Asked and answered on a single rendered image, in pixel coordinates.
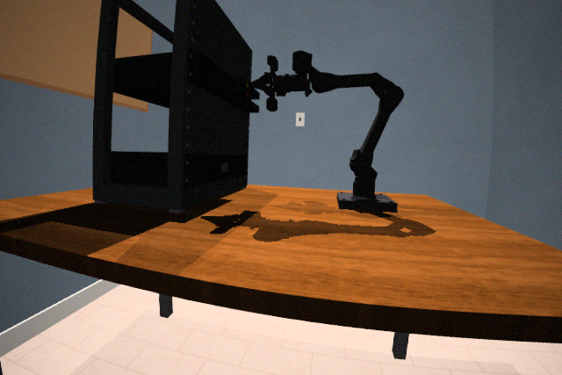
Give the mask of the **black metal rack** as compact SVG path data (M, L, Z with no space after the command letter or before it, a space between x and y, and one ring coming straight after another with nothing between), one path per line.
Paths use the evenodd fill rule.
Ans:
M115 59L119 8L170 42L172 52ZM174 32L133 0L102 0L94 203L182 213L246 188L249 113L259 112L251 99L260 99L249 87L251 69L251 48L215 0L177 0ZM112 151L113 92L169 108L168 153Z

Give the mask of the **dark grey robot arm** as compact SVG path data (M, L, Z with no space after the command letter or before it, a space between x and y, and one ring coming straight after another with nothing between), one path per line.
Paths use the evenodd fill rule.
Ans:
M312 54L304 51L296 51L292 54L292 70L297 74L292 75L292 91L304 91L306 97L308 97L312 93L310 82L312 83L313 80L312 89L316 93L323 93L338 88L370 86L380 98L378 113L364 140L363 146L360 149L354 150L349 159L350 169L354 173L356 172L355 182L353 182L354 195L358 197L377 197L374 194L375 179L378 173L371 166L373 152L391 113L403 99L404 92L401 87L396 86L379 73L339 76L320 72L312 66L312 58ZM309 80L307 79L307 73L309 74Z

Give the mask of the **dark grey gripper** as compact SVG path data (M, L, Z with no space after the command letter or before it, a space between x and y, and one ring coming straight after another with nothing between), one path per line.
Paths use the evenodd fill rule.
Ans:
M278 60L275 55L267 56L267 64L270 66L270 72L264 72L264 75L256 79L255 81L249 83L249 87L253 87L259 90L263 90L267 96L266 108L270 112L275 112L277 110L277 100L275 99L275 92L291 92L292 91L292 75L281 75L277 76L276 71L278 71ZM272 82L273 78L273 82ZM271 86L267 86L267 84ZM255 84L261 83L261 84ZM270 88L271 87L271 88Z

